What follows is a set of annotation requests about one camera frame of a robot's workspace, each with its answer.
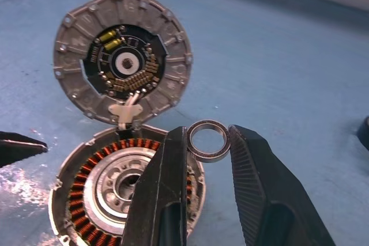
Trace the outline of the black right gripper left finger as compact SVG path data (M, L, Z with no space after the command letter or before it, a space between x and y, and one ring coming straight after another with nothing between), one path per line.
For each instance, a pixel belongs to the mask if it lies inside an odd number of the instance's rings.
M187 130L169 131L135 185L121 246L186 246Z

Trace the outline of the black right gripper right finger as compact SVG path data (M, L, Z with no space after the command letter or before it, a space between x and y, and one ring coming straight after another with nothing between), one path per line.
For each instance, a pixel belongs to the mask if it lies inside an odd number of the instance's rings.
M231 125L235 200L246 246L336 246L306 190L253 130Z

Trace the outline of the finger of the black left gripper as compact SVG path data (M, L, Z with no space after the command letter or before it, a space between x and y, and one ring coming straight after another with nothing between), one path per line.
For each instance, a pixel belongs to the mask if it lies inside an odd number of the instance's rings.
M45 142L18 133L0 131L0 168L48 152Z

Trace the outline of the silver motor housing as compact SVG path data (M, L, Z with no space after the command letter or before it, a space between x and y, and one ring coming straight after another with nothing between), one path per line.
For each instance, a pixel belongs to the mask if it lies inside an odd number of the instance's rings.
M62 246L121 246L135 185L169 131L111 128L80 144L62 164L48 212ZM187 239L205 195L202 164L187 150Z

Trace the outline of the black spoked rotor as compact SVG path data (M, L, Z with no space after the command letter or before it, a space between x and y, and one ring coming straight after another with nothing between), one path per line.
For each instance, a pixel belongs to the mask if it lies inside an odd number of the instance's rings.
M369 151L369 116L361 122L356 136L360 143Z

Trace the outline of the silver motor lid with circuit board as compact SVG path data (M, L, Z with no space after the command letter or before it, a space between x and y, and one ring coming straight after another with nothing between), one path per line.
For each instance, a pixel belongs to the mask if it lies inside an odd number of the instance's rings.
M126 128L180 101L193 53L184 27L157 0L91 0L58 29L54 74L85 116Z

